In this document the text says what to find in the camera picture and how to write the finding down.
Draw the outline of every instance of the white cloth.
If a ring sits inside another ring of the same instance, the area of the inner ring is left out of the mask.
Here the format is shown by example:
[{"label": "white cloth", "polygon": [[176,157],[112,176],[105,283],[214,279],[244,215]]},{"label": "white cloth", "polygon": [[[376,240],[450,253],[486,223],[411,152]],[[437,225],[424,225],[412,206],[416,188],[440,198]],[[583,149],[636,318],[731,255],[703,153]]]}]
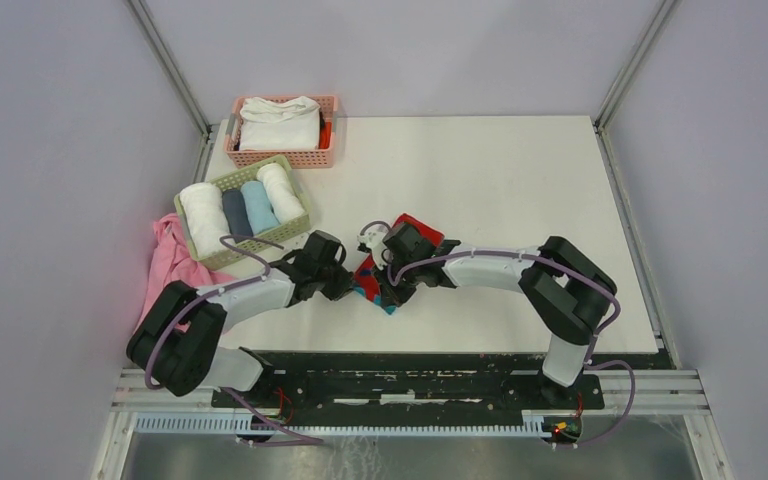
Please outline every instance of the white cloth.
[{"label": "white cloth", "polygon": [[308,97],[284,103],[247,98],[240,116],[240,150],[314,150],[319,146],[319,104]]},{"label": "white cloth", "polygon": [[258,169],[257,179],[266,189],[266,196],[279,222],[284,224],[304,215],[302,202],[296,197],[284,167],[277,163],[264,165]]},{"label": "white cloth", "polygon": [[222,210],[222,191],[212,183],[194,183],[178,195],[184,214],[187,216],[187,227],[190,238],[196,247],[200,258],[213,255],[225,250],[219,243],[219,237],[228,235],[228,220]]}]

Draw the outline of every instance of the metal bar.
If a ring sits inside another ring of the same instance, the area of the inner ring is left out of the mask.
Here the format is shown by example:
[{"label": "metal bar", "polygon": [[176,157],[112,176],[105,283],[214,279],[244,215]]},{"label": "metal bar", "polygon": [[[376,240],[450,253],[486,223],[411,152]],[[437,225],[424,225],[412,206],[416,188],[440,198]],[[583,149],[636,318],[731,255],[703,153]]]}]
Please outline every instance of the metal bar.
[{"label": "metal bar", "polygon": [[599,113],[596,115],[596,120],[593,122],[597,129],[602,130],[611,122],[617,107],[628,91],[628,87],[637,75],[641,62],[651,51],[652,45],[654,45],[655,40],[657,40],[664,24],[666,24],[667,20],[672,16],[679,1],[680,0],[661,0],[661,3],[650,18],[646,28],[640,34],[640,37],[638,37],[637,42],[635,42],[631,55],[625,65],[620,69],[617,77],[614,79],[614,83],[611,84],[611,88],[608,90],[605,100],[602,101],[602,106],[599,108]]},{"label": "metal bar", "polygon": [[686,415],[684,421],[702,480],[734,480],[713,417]]},{"label": "metal bar", "polygon": [[130,7],[131,13],[134,15],[134,19],[137,21],[137,25],[139,25],[146,40],[148,40],[158,63],[160,63],[169,81],[172,82],[172,87],[184,104],[193,125],[202,135],[210,133],[210,124],[207,122],[207,117],[204,116],[204,112],[199,107],[195,96],[190,90],[190,86],[184,79],[184,75],[175,63],[172,52],[160,36],[148,6],[143,0],[125,0],[125,3]]},{"label": "metal bar", "polygon": [[[631,413],[633,415],[707,415],[708,401],[695,370],[636,370],[637,391]],[[193,393],[175,397],[163,390],[148,390],[143,383],[144,372],[123,370],[114,396],[113,411],[166,412],[166,413],[245,413],[243,409],[216,409],[211,406],[213,390],[198,388]],[[606,408],[588,410],[588,415],[616,415],[628,402],[631,382],[628,373],[621,370],[594,372],[605,391]],[[275,409],[263,413],[273,414]],[[530,411],[535,415],[564,415],[563,411]]]},{"label": "metal bar", "polygon": [[673,364],[676,368],[681,368],[681,360],[679,359],[678,349],[672,334],[672,326],[666,320],[666,316],[661,308],[660,296],[652,281],[652,269],[649,266],[646,252],[643,250],[643,244],[640,241],[640,232],[632,220],[628,191],[625,188],[622,173],[617,165],[616,154],[611,144],[610,132],[599,130],[596,132],[596,139],[602,150],[608,183],[610,183],[611,191],[614,194],[614,203],[616,203],[617,211],[620,214],[620,223],[623,226],[623,233],[625,234],[628,250],[631,254],[631,262],[637,274],[640,291],[643,294],[643,303],[646,306],[646,312],[649,314],[649,320],[652,322],[652,329],[660,334]]},{"label": "metal bar", "polygon": [[90,473],[91,479],[118,480],[122,478],[136,423],[136,413],[114,412],[110,414],[95,466]]},{"label": "metal bar", "polygon": [[199,145],[199,157],[196,163],[196,171],[193,173],[193,183],[204,181],[204,175],[207,173],[207,165],[210,163],[210,154],[213,152],[213,135],[204,134],[201,136]]}]

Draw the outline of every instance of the metal frame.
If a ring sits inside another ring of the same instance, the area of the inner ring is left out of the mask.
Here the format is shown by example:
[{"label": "metal frame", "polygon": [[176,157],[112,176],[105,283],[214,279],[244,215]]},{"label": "metal frame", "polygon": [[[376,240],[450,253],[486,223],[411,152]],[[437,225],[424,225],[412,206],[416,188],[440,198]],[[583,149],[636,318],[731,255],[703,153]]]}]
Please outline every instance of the metal frame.
[{"label": "metal frame", "polygon": [[[647,313],[652,321],[653,332],[659,346],[665,344],[667,351],[677,368],[681,368],[673,336],[670,333],[669,322],[666,321],[659,305],[657,290],[651,280],[649,263],[640,248],[639,233],[632,220],[628,195],[624,187],[621,172],[616,163],[616,157],[611,145],[608,127],[619,108],[622,99],[628,92],[642,62],[663,30],[664,25],[675,11],[680,0],[662,0],[633,47],[633,52],[617,74],[611,85],[599,113],[593,122],[594,131],[603,154],[605,169],[620,219],[629,245],[632,261],[637,272],[638,281],[643,291]],[[178,69],[171,52],[166,47],[151,18],[144,0],[125,0],[131,12],[146,35],[158,62],[169,77],[173,88],[187,109],[193,124],[202,133],[198,163],[193,178],[200,181],[207,170],[212,148],[216,142],[216,126],[207,123],[183,75]],[[597,372],[602,384],[606,408],[604,410],[588,410],[588,416],[618,415],[628,400],[630,382],[624,371]],[[731,480],[733,474],[720,441],[719,434],[711,417],[708,401],[705,396],[698,373],[695,370],[635,370],[637,391],[631,415],[681,415],[683,416],[691,438],[691,447],[696,456],[703,480]],[[99,453],[91,472],[95,480],[114,480],[121,478],[130,449],[132,435],[140,425],[146,424],[147,418],[154,419],[151,423],[153,431],[163,431],[163,419],[170,421],[169,429],[180,428],[181,421],[187,419],[213,419],[213,423],[200,424],[201,433],[209,433],[214,428],[216,433],[227,433],[227,425],[220,421],[230,414],[234,418],[248,418],[250,413],[245,409],[217,409],[211,406],[213,390],[198,388],[185,397],[175,397],[166,391],[152,391],[143,385],[143,372],[137,369],[122,371],[119,384],[114,396],[107,426],[102,437]],[[264,414],[276,414],[274,409],[263,409]],[[562,416],[572,414],[563,411],[523,411],[524,421],[540,418],[543,415]],[[362,434],[370,432],[332,432],[337,434]],[[399,432],[399,434],[424,434],[423,432]]]},{"label": "metal frame", "polygon": [[184,75],[178,68],[175,59],[172,56],[172,52],[166,46],[166,42],[163,41],[163,37],[160,36],[160,32],[157,31],[157,26],[154,24],[154,19],[151,17],[151,11],[148,9],[148,5],[143,0],[124,0],[125,4],[131,10],[140,30],[145,35],[151,50],[154,52],[157,62],[163,68],[163,72],[169,78],[169,82],[172,84],[172,88],[178,94],[178,98],[181,99],[181,103],[187,109],[187,115],[192,120],[196,129],[201,132],[202,135],[210,133],[210,124],[207,123],[207,117],[204,116],[201,107],[195,99],[190,86],[184,79]]},{"label": "metal frame", "polygon": [[[530,374],[532,371],[514,373]],[[628,400],[630,381],[622,370],[595,372],[604,391],[606,408],[586,410],[587,416],[616,416],[625,408]],[[151,425],[153,433],[180,433],[191,431],[202,434],[228,434],[228,419],[238,421],[249,418],[243,409],[218,409],[211,406],[213,389],[200,387],[184,397],[175,397],[163,390],[149,390],[143,383],[144,372],[139,369],[122,371],[111,413],[104,432],[102,445],[95,466],[91,472],[96,480],[121,478],[132,435]],[[703,480],[731,480],[731,469],[725,459],[716,427],[711,417],[707,398],[695,370],[635,370],[637,391],[631,415],[681,415],[691,434],[692,448],[696,455]],[[263,409],[262,413],[274,415],[275,409]],[[494,436],[535,436],[527,425],[543,416],[571,415],[572,411],[528,410],[523,411],[524,428],[519,430],[493,431],[492,429],[468,430],[462,432],[441,429],[427,432],[393,429],[352,429],[332,428],[329,435],[494,435]]]},{"label": "metal frame", "polygon": [[680,1],[681,0],[661,0],[661,3],[655,9],[655,13],[652,14],[649,23],[646,24],[646,28],[643,29],[637,42],[635,42],[632,47],[631,55],[620,69],[611,88],[608,89],[608,94],[605,96],[605,100],[602,102],[602,106],[599,108],[599,113],[596,115],[596,119],[593,122],[597,130],[604,129],[611,123],[623,97],[625,97],[626,92],[628,92],[628,87],[631,85],[634,77],[637,76],[637,72],[640,70],[643,60],[651,51],[652,46],[658,39],[664,25],[670,19],[673,12],[675,12],[675,8]]}]

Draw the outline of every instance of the pink towel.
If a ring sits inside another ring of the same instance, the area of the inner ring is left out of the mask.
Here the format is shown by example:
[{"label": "pink towel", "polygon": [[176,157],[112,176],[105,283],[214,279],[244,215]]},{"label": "pink towel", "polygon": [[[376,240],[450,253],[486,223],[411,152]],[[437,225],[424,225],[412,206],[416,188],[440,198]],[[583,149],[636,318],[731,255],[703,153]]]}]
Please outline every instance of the pink towel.
[{"label": "pink towel", "polygon": [[154,235],[157,237],[157,247],[151,257],[146,301],[143,304],[140,323],[154,301],[160,296],[163,287],[170,282],[182,280],[191,287],[201,287],[234,280],[231,275],[211,272],[207,267],[190,257],[190,252],[187,250],[187,240],[181,229],[181,219],[178,218],[177,214],[170,213],[154,222]]}]

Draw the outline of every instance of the white wall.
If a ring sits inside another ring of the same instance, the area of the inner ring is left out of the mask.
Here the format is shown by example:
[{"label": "white wall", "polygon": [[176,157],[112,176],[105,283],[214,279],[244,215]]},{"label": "white wall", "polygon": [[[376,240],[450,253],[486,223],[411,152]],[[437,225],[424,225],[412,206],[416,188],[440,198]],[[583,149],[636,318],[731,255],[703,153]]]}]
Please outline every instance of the white wall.
[{"label": "white wall", "polygon": [[87,478],[197,139],[124,2],[0,1],[0,479]]},{"label": "white wall", "polygon": [[610,135],[681,357],[768,478],[768,2],[679,5]]},{"label": "white wall", "polygon": [[147,0],[205,111],[335,93],[353,116],[595,115],[656,0]]}]

